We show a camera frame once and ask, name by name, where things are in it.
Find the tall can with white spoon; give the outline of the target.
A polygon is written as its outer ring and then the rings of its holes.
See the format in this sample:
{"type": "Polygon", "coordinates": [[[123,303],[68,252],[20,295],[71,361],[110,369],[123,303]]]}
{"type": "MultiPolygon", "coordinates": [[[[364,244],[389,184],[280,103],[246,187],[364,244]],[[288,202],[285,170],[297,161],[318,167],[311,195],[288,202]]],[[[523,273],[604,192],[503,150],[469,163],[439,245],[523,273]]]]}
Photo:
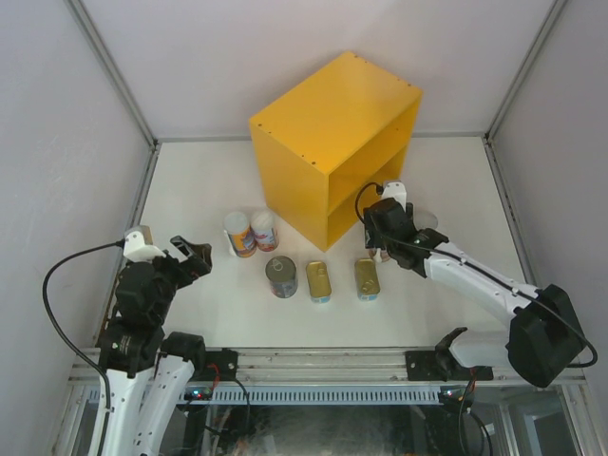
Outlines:
{"type": "MultiPolygon", "coordinates": [[[[437,217],[426,209],[415,208],[413,210],[413,224],[417,230],[425,228],[436,229],[438,227],[437,217]]],[[[370,248],[368,255],[376,263],[387,262],[390,260],[390,256],[386,250],[380,248],[370,248]]]]}

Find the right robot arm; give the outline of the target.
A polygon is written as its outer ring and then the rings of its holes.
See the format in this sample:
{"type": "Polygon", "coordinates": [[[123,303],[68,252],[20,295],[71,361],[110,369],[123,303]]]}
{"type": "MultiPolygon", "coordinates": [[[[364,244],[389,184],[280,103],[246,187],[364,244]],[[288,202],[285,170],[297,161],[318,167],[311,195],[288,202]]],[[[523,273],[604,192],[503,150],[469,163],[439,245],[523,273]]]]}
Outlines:
{"type": "Polygon", "coordinates": [[[413,206],[388,198],[364,209],[368,246],[387,252],[397,264],[444,284],[495,317],[502,331],[461,327],[435,347],[438,372],[456,379],[469,368],[511,367],[527,383],[545,388],[577,366],[589,344],[568,293],[543,289],[501,275],[467,255],[432,228],[419,229],[413,206]]]}

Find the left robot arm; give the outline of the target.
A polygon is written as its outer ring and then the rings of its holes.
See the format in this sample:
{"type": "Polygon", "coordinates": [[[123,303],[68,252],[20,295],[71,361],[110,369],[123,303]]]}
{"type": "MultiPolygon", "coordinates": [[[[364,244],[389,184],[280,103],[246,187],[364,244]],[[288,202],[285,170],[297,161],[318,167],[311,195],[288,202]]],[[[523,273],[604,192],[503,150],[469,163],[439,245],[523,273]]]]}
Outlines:
{"type": "Polygon", "coordinates": [[[91,455],[156,455],[172,407],[189,380],[208,368],[201,336],[163,324],[178,290],[212,271],[212,247],[183,237],[170,240],[185,257],[157,247],[145,225],[124,235],[126,260],[115,289],[113,314],[100,338],[100,393],[91,455]]]}

